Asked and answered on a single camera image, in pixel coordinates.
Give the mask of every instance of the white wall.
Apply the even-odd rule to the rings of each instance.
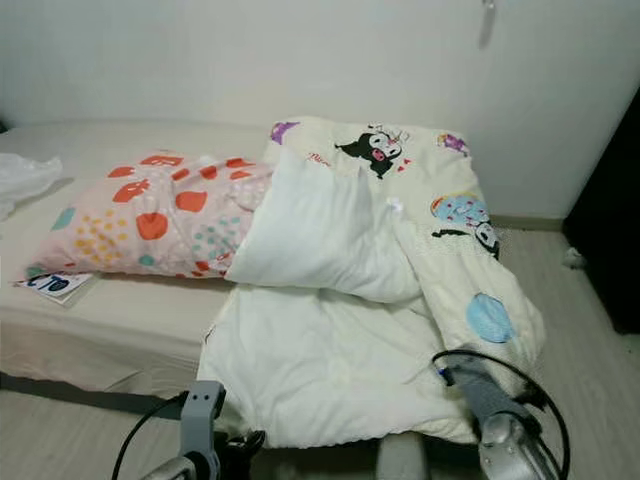
[[[640,1],[0,0],[23,125],[292,114],[467,134],[494,213],[562,217],[640,79]]]

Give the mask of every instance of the patterned pillowcase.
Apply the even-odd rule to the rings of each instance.
[[[241,158],[167,152],[114,168],[62,211],[26,276],[224,277],[271,173],[270,166]]]

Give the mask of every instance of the floor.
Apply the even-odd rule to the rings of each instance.
[[[502,261],[542,310],[547,343],[537,378],[556,399],[572,439],[573,479],[640,478],[640,336],[620,336],[584,273],[561,265],[567,248],[553,232],[502,230]],[[137,417],[0,392],[2,479],[108,478]],[[545,419],[552,448],[553,422]],[[154,419],[136,437],[122,479],[139,478],[178,448],[178,425]],[[480,478],[473,455],[429,442],[435,480]],[[263,453],[254,478],[370,479],[374,443],[314,452]]]

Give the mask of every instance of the blanket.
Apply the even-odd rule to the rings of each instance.
[[[407,430],[473,441],[429,359],[472,344],[526,371],[544,329],[497,260],[462,136],[300,117],[271,140],[272,186],[200,360],[199,378],[228,390],[219,425],[266,430],[272,447]]]

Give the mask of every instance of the white bed sheet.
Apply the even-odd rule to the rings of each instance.
[[[0,224],[0,369],[88,390],[168,396],[195,378],[202,338],[232,285],[223,280],[108,275],[71,308],[10,282],[60,210],[95,178],[157,149],[257,158],[268,129],[174,122],[82,122],[0,135],[0,151],[60,156],[53,192]]]

